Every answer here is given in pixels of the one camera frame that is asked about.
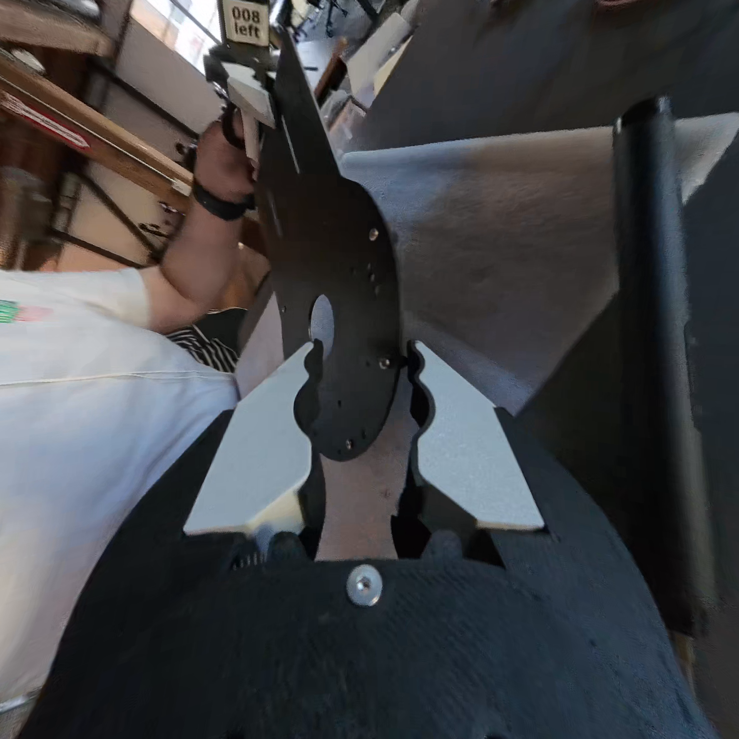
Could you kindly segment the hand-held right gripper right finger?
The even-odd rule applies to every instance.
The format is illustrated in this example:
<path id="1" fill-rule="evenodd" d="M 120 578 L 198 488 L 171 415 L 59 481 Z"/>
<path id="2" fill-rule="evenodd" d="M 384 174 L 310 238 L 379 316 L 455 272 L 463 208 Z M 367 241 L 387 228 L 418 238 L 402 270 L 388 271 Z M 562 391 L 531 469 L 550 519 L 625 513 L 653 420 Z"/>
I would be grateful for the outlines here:
<path id="1" fill-rule="evenodd" d="M 483 393 L 421 341 L 411 383 L 428 401 L 411 450 L 431 530 L 541 531 L 545 521 L 497 414 Z"/>

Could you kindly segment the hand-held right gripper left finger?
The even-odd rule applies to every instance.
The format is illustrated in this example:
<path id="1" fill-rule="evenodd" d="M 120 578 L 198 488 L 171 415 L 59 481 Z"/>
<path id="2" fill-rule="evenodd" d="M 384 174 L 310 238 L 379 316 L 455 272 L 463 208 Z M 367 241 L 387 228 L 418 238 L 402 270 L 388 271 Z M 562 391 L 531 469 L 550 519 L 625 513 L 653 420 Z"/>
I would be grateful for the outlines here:
<path id="1" fill-rule="evenodd" d="M 318 341 L 301 346 L 241 400 L 183 526 L 186 534 L 300 534 L 299 493 L 312 448 L 295 402 L 309 380 L 306 360 L 322 359 Z"/>

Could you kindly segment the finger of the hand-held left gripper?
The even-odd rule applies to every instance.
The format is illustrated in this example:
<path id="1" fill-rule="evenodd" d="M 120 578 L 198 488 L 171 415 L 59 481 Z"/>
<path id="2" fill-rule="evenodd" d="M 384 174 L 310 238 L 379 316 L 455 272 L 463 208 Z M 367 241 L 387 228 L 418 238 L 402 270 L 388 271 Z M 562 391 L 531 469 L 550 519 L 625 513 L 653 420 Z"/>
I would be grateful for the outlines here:
<path id="1" fill-rule="evenodd" d="M 276 60 L 254 67 L 235 62 L 223 62 L 227 92 L 231 103 L 241 112 L 245 152 L 253 163 L 260 163 L 264 139 L 262 129 L 275 130 L 275 108 L 271 95 L 276 79 Z"/>

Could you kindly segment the black metal base plate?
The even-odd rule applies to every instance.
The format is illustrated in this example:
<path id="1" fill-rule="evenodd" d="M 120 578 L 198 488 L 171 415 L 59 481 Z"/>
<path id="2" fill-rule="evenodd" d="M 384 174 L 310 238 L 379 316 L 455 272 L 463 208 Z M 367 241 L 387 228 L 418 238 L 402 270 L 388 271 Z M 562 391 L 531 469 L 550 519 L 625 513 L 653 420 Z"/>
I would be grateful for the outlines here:
<path id="1" fill-rule="evenodd" d="M 311 341 L 317 299 L 331 304 L 332 349 L 322 363 L 310 353 L 295 409 L 316 452 L 347 461 L 379 436 L 403 364 L 395 254 L 374 200 L 340 173 L 291 33 L 279 36 L 256 204 L 286 358 Z"/>

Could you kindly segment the black electric screwdriver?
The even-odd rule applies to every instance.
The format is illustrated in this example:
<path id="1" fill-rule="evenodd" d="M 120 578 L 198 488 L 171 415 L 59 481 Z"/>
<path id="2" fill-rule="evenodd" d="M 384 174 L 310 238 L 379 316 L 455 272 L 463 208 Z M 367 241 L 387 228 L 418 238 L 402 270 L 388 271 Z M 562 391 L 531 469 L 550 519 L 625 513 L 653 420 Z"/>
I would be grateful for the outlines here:
<path id="1" fill-rule="evenodd" d="M 639 101 L 615 121 L 613 155 L 636 558 L 668 629 L 695 637 L 716 599 L 716 558 L 692 399 L 692 316 L 669 97 Z"/>

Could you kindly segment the person's left forearm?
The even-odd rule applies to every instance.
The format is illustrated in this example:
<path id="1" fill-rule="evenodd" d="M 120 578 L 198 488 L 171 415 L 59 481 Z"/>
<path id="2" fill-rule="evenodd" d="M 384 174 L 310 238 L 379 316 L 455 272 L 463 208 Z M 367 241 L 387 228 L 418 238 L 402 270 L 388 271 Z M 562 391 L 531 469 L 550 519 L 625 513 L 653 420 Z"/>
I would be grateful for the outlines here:
<path id="1" fill-rule="evenodd" d="M 267 258 L 241 240 L 240 221 L 225 221 L 192 202 L 159 265 L 140 271 L 148 301 L 147 327 L 166 334 L 217 309 L 237 288 L 249 308 L 270 272 Z"/>

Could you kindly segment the person's left hand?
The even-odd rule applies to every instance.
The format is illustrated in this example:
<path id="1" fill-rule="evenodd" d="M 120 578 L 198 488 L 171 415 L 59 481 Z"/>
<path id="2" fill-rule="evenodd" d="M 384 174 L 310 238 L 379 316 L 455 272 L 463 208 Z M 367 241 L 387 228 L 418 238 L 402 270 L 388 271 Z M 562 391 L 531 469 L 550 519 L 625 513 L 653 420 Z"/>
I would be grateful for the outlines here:
<path id="1" fill-rule="evenodd" d="M 254 163 L 244 148 L 230 144 L 221 120 L 215 120 L 197 143 L 194 179 L 226 202 L 242 202 L 254 193 Z"/>

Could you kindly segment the black wrist band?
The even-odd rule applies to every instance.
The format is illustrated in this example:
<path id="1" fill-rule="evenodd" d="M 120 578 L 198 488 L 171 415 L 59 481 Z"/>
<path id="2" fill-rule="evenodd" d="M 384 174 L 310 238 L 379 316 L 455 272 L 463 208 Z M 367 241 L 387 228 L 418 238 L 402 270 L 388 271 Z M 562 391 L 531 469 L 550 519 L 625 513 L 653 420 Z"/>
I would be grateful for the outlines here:
<path id="1" fill-rule="evenodd" d="M 231 202 L 211 193 L 197 179 L 193 181 L 191 194 L 194 201 L 209 214 L 226 222 L 242 219 L 256 208 L 254 193 L 249 193 L 238 202 Z"/>

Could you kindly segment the black white striped cloth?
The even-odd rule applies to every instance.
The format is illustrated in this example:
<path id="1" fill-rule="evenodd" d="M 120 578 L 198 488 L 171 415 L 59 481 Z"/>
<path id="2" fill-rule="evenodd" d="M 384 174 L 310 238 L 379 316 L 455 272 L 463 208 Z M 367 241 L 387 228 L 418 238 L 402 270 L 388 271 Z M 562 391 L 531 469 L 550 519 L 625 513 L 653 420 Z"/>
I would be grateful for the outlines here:
<path id="1" fill-rule="evenodd" d="M 232 374 L 236 370 L 236 351 L 218 338 L 209 338 L 194 324 L 170 332 L 165 337 L 202 365 L 220 373 Z"/>

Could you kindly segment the red white label sign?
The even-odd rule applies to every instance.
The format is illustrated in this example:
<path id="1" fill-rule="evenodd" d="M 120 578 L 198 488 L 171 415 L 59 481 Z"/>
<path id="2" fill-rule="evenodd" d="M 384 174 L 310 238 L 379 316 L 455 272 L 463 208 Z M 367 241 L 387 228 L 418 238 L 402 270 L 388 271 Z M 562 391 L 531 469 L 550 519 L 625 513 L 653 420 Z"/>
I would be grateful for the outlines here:
<path id="1" fill-rule="evenodd" d="M 54 118 L 44 115 L 8 92 L 1 93 L 1 107 L 5 112 L 72 149 L 79 152 L 86 152 L 91 149 L 90 143 L 81 134 L 62 125 Z"/>

